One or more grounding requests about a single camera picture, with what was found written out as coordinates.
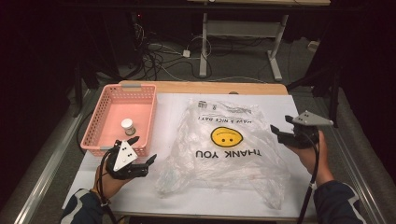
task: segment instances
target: small white container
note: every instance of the small white container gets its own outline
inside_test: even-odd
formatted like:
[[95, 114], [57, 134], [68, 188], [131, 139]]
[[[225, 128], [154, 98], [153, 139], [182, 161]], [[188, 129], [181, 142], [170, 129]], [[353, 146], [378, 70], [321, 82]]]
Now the small white container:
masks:
[[134, 122], [131, 119], [124, 119], [121, 122], [121, 127], [125, 130], [126, 135], [134, 135], [136, 133]]

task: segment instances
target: hand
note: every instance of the hand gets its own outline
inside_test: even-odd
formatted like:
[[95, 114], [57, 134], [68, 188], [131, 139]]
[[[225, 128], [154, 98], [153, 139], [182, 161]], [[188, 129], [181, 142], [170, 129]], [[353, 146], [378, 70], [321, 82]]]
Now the hand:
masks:
[[[103, 195], [105, 196], [105, 198], [110, 199], [117, 192], [119, 192], [120, 189], [126, 183], [128, 183], [132, 179], [126, 179], [126, 180], [114, 179], [113, 177], [111, 177], [110, 174], [107, 173], [107, 171], [106, 171], [106, 163], [107, 163], [107, 161], [105, 161], [105, 164], [103, 165], [102, 186], [103, 186]], [[99, 171], [100, 171], [100, 166], [98, 166], [96, 168], [95, 183], [93, 185], [93, 189], [95, 189], [98, 192], [100, 191], [99, 184], [98, 184], [98, 179], [99, 179], [99, 174], [100, 174]]]
[[[309, 174], [314, 172], [315, 162], [316, 162], [316, 155], [315, 150], [311, 148], [299, 149], [297, 147], [288, 147], [291, 151], [293, 151], [297, 156], [300, 158], [301, 163], [305, 166], [306, 170]], [[318, 174], [317, 174], [317, 186], [334, 180], [332, 176], [332, 172], [329, 168], [329, 163], [327, 160], [328, 149], [326, 145], [326, 140], [322, 131], [319, 131], [319, 144], [317, 144], [319, 149], [319, 164], [318, 164]]]

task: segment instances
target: desk leg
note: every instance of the desk leg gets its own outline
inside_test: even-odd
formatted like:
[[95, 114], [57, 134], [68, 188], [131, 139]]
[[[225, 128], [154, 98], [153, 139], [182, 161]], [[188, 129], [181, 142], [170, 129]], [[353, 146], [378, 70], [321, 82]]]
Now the desk leg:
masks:
[[277, 53], [277, 50], [279, 48], [280, 41], [282, 40], [283, 32], [285, 31], [286, 22], [288, 21], [288, 16], [289, 15], [284, 15], [282, 17], [282, 22], [280, 23], [280, 25], [279, 25], [279, 27], [277, 29], [274, 49], [267, 51], [268, 60], [270, 61], [275, 81], [281, 81], [282, 80], [282, 76], [280, 75], [279, 66], [277, 65], [277, 62], [276, 62], [276, 53]]
[[204, 13], [204, 19], [202, 23], [202, 51], [201, 61], [199, 65], [199, 76], [206, 77], [206, 63], [207, 63], [207, 49], [206, 49], [206, 37], [207, 37], [207, 13]]

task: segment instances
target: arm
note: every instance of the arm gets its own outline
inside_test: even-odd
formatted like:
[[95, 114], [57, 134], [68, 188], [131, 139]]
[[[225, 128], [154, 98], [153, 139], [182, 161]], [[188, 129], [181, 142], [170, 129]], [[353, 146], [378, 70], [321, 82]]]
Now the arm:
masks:
[[[132, 179], [118, 180], [111, 177], [106, 172], [106, 163], [103, 166], [103, 194], [105, 198], [110, 199], [117, 192], [120, 191], [122, 186], [131, 181]], [[99, 169], [96, 169], [95, 182], [91, 190], [80, 189], [77, 191], [67, 203], [64, 213], [62, 214], [62, 224], [68, 223], [102, 223], [104, 211], [100, 202], [100, 195], [98, 193], [98, 179]]]
[[[328, 148], [323, 132], [319, 132], [319, 164], [316, 178], [317, 190], [314, 194], [318, 223], [365, 223], [358, 213], [359, 196], [348, 185], [334, 180], [328, 163]], [[306, 170], [312, 174], [315, 166], [313, 148], [288, 147], [300, 158]]]

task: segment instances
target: white tabletop surface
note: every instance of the white tabletop surface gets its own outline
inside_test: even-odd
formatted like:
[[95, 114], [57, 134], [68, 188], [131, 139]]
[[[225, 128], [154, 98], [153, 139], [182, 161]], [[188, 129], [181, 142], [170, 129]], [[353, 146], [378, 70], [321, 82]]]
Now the white tabletop surface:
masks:
[[[237, 219], [287, 220], [299, 216], [310, 174], [301, 165], [298, 157], [283, 145], [277, 144], [279, 155], [288, 165], [290, 181], [286, 187], [285, 200], [280, 210], [270, 209], [262, 197], [252, 189], [209, 189], [202, 183], [190, 183], [185, 190], [167, 197], [160, 197], [155, 190], [163, 162], [171, 151], [182, 113], [190, 99], [228, 101], [240, 105], [258, 105], [270, 124], [282, 132], [290, 132], [292, 125], [285, 115], [298, 116], [293, 99], [289, 95], [234, 95], [234, 94], [190, 94], [158, 93], [157, 109], [152, 133], [150, 155], [157, 154], [156, 161], [149, 167], [146, 177], [136, 178], [125, 185], [111, 201], [114, 213], [124, 215], [176, 216], [176, 217], [224, 217]], [[87, 152], [69, 193], [69, 198], [78, 189], [91, 189], [96, 167], [101, 158]], [[311, 200], [307, 218], [315, 218]]]

